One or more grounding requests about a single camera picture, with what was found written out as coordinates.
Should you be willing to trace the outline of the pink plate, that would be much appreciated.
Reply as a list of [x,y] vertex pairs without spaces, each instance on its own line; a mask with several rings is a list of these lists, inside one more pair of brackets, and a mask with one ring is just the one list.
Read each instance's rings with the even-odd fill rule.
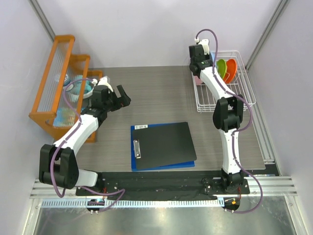
[[202,84],[202,80],[197,76],[194,76],[194,81],[197,86],[200,86]]

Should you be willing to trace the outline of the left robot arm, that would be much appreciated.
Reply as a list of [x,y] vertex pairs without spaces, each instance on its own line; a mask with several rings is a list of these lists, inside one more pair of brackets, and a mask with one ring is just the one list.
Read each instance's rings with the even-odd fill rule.
[[109,112],[127,107],[131,98],[122,85],[117,86],[120,96],[108,83],[96,85],[89,105],[80,113],[77,122],[54,144],[45,144],[40,150],[39,181],[55,189],[87,187],[93,195],[100,195],[104,183],[95,171],[79,169],[76,155],[85,141],[106,120]]

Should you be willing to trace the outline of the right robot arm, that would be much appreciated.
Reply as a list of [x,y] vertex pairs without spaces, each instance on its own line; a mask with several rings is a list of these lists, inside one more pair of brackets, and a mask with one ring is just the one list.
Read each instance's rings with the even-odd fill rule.
[[205,83],[216,100],[213,124],[222,140],[221,188],[226,193],[235,193],[244,183],[238,132],[243,121],[243,97],[236,95],[220,77],[207,46],[200,43],[189,46],[189,55],[192,74]]

